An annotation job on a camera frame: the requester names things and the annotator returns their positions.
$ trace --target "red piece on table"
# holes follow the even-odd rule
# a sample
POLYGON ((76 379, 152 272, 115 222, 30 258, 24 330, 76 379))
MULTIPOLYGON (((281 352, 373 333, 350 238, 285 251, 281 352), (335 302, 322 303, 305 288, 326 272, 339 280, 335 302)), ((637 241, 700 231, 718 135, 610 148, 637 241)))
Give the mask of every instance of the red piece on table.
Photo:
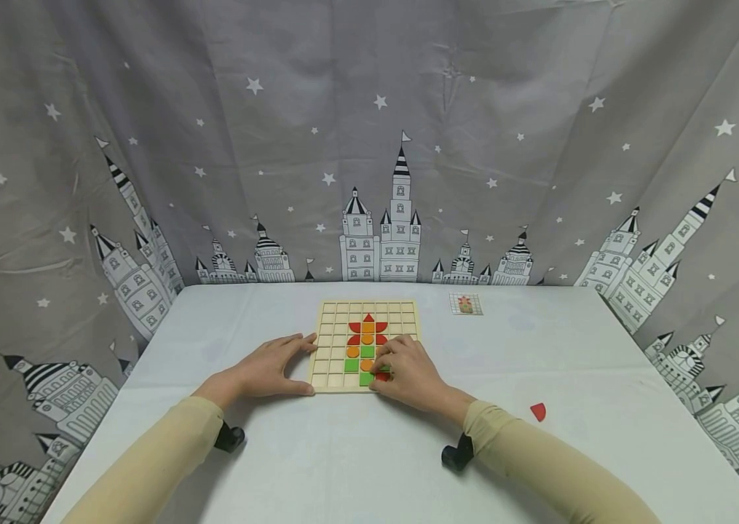
POLYGON ((547 415, 547 407, 543 402, 530 406, 529 410, 531 410, 531 414, 535 415, 535 418, 538 419, 538 421, 544 421, 547 415))

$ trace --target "wooden puzzle board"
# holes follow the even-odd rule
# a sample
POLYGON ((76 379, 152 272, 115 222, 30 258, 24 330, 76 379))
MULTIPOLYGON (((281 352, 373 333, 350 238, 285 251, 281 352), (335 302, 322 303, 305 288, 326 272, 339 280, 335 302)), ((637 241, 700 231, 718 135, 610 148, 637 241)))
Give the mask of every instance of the wooden puzzle board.
MULTIPOLYGON (((421 338, 414 300, 325 300, 317 318, 309 380, 318 393, 366 393, 376 349, 390 338, 421 338)), ((382 371, 384 380, 390 375, 382 371)))

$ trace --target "right hand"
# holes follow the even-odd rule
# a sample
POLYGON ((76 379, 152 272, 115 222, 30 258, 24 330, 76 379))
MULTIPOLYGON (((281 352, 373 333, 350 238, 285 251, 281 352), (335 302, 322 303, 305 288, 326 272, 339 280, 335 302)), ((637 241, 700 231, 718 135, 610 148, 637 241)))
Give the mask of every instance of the right hand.
POLYGON ((372 381, 371 390, 413 408, 445 415, 462 426, 475 398, 442 380, 421 342, 407 335, 386 342, 378 350, 371 372, 379 372, 385 365, 390 367, 392 379, 372 381))

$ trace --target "forearm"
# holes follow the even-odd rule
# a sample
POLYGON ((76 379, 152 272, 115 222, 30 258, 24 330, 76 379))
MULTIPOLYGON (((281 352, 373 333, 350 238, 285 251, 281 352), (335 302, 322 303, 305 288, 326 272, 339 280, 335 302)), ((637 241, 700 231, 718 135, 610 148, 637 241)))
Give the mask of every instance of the forearm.
POLYGON ((660 523, 607 469, 492 404, 470 404, 463 430, 483 463, 538 492, 571 524, 660 523))
POLYGON ((187 397, 138 438, 66 515, 65 524, 152 523, 215 443, 224 412, 187 397))

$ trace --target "hand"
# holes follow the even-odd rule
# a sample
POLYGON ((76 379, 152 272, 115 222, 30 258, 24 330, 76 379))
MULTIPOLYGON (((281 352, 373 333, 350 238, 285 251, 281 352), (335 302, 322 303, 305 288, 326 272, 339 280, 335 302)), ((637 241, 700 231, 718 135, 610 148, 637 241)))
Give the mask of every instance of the hand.
POLYGON ((475 398, 442 380, 421 342, 407 335, 398 336, 386 342, 376 357, 371 372, 379 372, 388 365, 392 379, 372 381, 371 390, 463 425, 468 406, 475 398))
POLYGON ((312 353, 316 333, 302 333, 276 338, 261 344, 232 368, 210 376, 192 395, 204 397, 226 409, 238 397, 269 397, 270 395, 313 395, 308 382, 285 378, 285 366, 300 351, 312 353))

